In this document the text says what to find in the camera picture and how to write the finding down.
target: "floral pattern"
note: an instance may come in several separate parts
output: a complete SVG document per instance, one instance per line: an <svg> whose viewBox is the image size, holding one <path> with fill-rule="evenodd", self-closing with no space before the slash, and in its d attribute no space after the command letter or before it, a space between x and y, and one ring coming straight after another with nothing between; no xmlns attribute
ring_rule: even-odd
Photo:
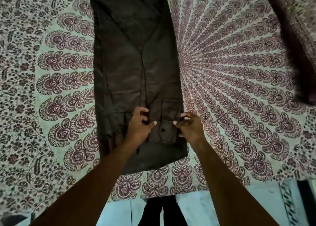
<svg viewBox="0 0 316 226"><path fill-rule="evenodd" d="M267 0L168 0L185 108L247 186L316 175L316 109ZM89 0L0 0L0 214L39 215L100 162ZM207 190L189 155L120 176L109 201Z"/></svg>

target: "person's right arm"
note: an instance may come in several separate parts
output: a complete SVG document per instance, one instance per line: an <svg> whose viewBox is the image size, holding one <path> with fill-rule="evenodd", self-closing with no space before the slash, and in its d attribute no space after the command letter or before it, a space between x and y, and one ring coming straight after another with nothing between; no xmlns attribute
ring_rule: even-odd
<svg viewBox="0 0 316 226"><path fill-rule="evenodd" d="M200 117L187 112L178 127L197 154L210 190L216 215L224 225L278 225L270 214L239 182L206 141Z"/></svg>

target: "person's right hand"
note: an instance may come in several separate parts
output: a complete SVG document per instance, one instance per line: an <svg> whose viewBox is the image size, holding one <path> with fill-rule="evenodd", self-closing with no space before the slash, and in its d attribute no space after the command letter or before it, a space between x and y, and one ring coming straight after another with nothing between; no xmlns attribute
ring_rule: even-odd
<svg viewBox="0 0 316 226"><path fill-rule="evenodd" d="M182 113L181 117L188 117L189 120L173 121L173 124L182 131L184 138L196 151L200 143L206 142L201 119L192 112Z"/></svg>

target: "person's leg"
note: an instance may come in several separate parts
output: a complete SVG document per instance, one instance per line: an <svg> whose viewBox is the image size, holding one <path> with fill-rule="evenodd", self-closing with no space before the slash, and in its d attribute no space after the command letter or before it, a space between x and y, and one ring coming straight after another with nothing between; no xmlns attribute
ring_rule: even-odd
<svg viewBox="0 0 316 226"><path fill-rule="evenodd" d="M177 203L176 196L161 197L163 206L163 221L165 226L173 226L174 222L179 226L187 226L186 220Z"/></svg>
<svg viewBox="0 0 316 226"><path fill-rule="evenodd" d="M160 198L148 199L138 226L160 226L161 210L162 203Z"/></svg>

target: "tile floor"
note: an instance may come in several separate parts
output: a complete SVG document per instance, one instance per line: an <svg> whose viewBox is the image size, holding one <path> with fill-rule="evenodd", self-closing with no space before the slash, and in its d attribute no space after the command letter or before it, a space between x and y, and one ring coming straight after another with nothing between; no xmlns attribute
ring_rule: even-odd
<svg viewBox="0 0 316 226"><path fill-rule="evenodd" d="M248 190L280 226L289 225L278 183L265 182L260 187L250 186ZM219 225L208 191L181 194L177 196L177 200L188 226ZM97 226L137 226L145 204L142 199L108 203L101 213ZM163 212L160 215L161 226L164 225L162 215Z"/></svg>

